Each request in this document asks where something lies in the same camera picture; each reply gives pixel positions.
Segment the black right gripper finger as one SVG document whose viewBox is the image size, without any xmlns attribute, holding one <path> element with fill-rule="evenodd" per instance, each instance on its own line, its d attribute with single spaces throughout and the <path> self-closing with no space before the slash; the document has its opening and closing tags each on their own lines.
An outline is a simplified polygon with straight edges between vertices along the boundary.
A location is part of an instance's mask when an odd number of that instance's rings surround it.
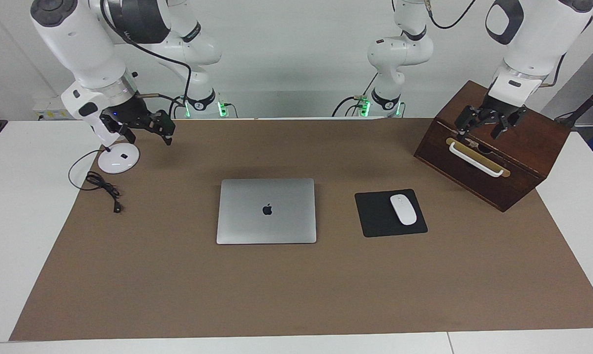
<svg viewBox="0 0 593 354">
<path fill-rule="evenodd" d="M 144 119 L 144 125 L 144 130 L 159 135 L 167 146 L 172 144 L 175 123 L 166 111 L 158 110 L 148 114 Z"/>
<path fill-rule="evenodd" d="M 107 123 L 107 128 L 111 133 L 119 134 L 117 141 L 125 140 L 130 144 L 135 144 L 136 136 L 125 123 Z"/>
</svg>

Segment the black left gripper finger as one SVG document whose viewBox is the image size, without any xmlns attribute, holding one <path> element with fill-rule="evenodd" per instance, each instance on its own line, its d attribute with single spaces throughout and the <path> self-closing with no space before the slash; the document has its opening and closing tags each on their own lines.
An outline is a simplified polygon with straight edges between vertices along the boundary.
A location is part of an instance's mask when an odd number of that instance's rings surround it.
<svg viewBox="0 0 593 354">
<path fill-rule="evenodd" d="M 455 121 L 455 127 L 459 136 L 465 136 L 472 130 L 482 127 L 483 110 L 472 106 L 466 106 Z"/>
<path fill-rule="evenodd" d="M 527 112 L 527 107 L 521 107 L 508 115 L 498 114 L 498 121 L 491 132 L 492 139 L 496 140 L 509 128 L 516 127 Z"/>
</svg>

